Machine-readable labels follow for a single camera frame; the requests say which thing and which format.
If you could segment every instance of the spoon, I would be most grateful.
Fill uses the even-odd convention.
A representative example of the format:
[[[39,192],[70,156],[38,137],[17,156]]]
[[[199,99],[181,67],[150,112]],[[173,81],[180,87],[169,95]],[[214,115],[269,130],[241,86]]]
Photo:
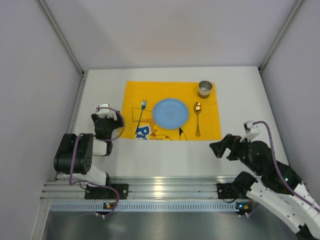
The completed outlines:
[[[199,114],[201,113],[201,103],[200,102],[196,102],[194,105],[194,112],[196,114],[196,132],[195,135],[197,137],[200,137],[200,128],[199,128]]]

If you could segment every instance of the printed cartoon on placemat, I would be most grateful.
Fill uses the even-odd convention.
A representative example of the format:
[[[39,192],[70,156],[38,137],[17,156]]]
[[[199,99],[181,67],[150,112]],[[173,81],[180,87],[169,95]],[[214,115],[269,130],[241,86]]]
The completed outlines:
[[[132,108],[132,122],[136,123],[138,126],[139,118],[141,114],[141,108]],[[142,112],[139,128],[136,131],[135,138],[143,140],[170,140],[172,141],[172,136],[179,134],[180,140],[188,140],[185,132],[181,127],[176,130],[167,130],[158,127],[152,117],[152,111],[145,109]]]

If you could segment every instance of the purple cable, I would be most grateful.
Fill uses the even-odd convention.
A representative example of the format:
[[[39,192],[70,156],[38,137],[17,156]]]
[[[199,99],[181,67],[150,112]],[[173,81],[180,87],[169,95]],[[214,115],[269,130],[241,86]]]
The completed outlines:
[[[274,141],[272,139],[271,136],[271,131],[270,131],[270,127],[269,125],[265,122],[265,121],[256,121],[254,122],[252,125],[257,125],[257,124],[263,124],[266,127],[266,130],[268,132],[268,136],[269,136],[269,141],[270,141],[270,148],[271,148],[271,154],[272,154],[272,159],[273,159],[273,163],[274,163],[274,167],[276,170],[276,173],[278,174],[281,182],[284,184],[284,186],[296,197],[298,197],[299,199],[301,199],[302,201],[304,201],[306,204],[310,205],[311,207],[313,207],[318,213],[320,213],[320,209],[318,209],[317,207],[314,207],[313,204],[311,202],[309,202],[308,200],[306,200],[304,197],[302,197],[301,195],[299,195],[298,193],[296,193],[286,182],[286,180],[284,179],[284,177],[282,176],[279,166],[277,164],[277,160],[276,160],[276,155],[275,155],[275,147],[274,147]]]
[[[250,213],[248,213],[248,217],[250,217],[252,214],[254,214],[255,211],[257,211],[258,207],[259,207],[259,203],[257,203],[257,204],[255,205],[254,209],[253,209]]]
[[[112,139],[99,139],[99,140],[100,140],[100,141],[103,141],[103,142],[111,142],[111,141],[113,141],[113,140],[116,140],[116,139],[120,138],[120,136],[121,136],[121,135],[124,133],[124,131],[125,131],[125,119],[124,119],[124,117],[121,115],[121,113],[120,113],[119,111],[117,111],[117,110],[115,110],[115,109],[113,109],[113,108],[111,108],[111,107],[107,107],[107,106],[97,107],[96,109],[109,109],[109,110],[111,110],[111,111],[114,111],[116,114],[119,114],[119,116],[120,116],[120,118],[121,118],[121,120],[122,120],[122,122],[123,122],[122,131],[120,132],[120,134],[119,134],[118,136],[116,136],[116,137],[114,137],[114,138],[112,138]]]
[[[107,216],[109,217],[111,214],[114,213],[114,211],[117,208],[118,203],[119,203],[120,195],[119,195],[117,190],[115,190],[111,186],[99,185],[99,184],[96,184],[94,182],[90,182],[90,181],[86,181],[86,180],[76,180],[76,181],[72,182],[72,176],[74,174],[74,168],[75,168],[75,162],[76,162],[77,148],[78,148],[79,140],[80,140],[82,135],[83,135],[83,133],[80,133],[75,139],[74,149],[73,149],[73,154],[72,154],[71,167],[70,167],[70,174],[69,174],[69,184],[70,185],[74,185],[74,184],[77,184],[77,183],[89,183],[90,185],[93,185],[93,186],[96,186],[96,187],[112,190],[116,194],[116,200],[115,200],[115,205],[112,208],[112,211],[109,212],[107,215],[105,215],[106,217]]]

